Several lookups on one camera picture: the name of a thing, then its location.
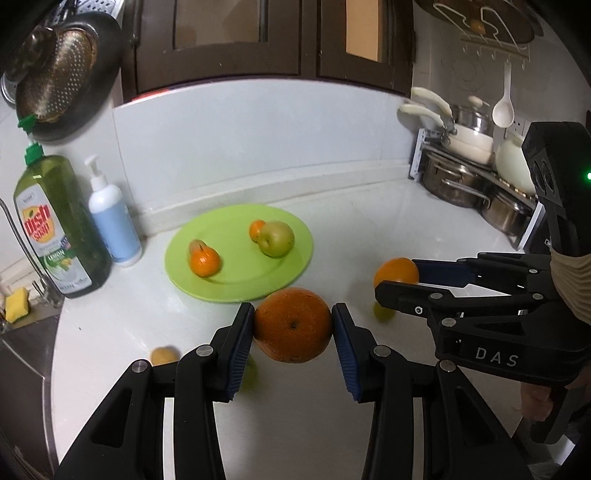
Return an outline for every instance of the wall outlet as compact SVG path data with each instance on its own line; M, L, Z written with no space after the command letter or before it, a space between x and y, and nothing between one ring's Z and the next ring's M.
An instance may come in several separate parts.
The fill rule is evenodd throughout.
M526 120L525 118L516 115L513 120L513 124L510 127L508 127L505 131L505 138L507 138L507 131L512 131L518 135L526 136L527 131L530 129L530 125L531 122L529 120Z

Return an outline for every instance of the cabinet door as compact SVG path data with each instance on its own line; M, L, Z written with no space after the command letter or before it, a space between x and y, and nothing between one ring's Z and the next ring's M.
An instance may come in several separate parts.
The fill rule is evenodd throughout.
M298 74L299 0L128 4L134 58L124 62L124 87L136 94L215 77Z
M410 96L413 0L319 1L319 76Z

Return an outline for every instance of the small potato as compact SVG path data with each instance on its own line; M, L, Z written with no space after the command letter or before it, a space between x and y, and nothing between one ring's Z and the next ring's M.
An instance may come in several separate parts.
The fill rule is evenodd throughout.
M166 346L155 348L150 354L150 362L154 367L178 362L179 360L180 357L178 353L174 349Z

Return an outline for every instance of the dish soap label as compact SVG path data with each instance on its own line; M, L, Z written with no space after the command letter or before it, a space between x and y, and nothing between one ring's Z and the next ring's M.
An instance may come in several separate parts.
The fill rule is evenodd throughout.
M22 226L39 261L63 294L83 290L92 280L66 238L60 221L39 184L15 199Z

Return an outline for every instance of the white ladle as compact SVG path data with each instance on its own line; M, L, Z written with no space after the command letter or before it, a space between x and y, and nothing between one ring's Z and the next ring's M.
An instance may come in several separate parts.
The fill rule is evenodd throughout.
M511 103L511 62L505 62L505 93L492 109L492 120L501 128L508 128L515 119L515 110Z

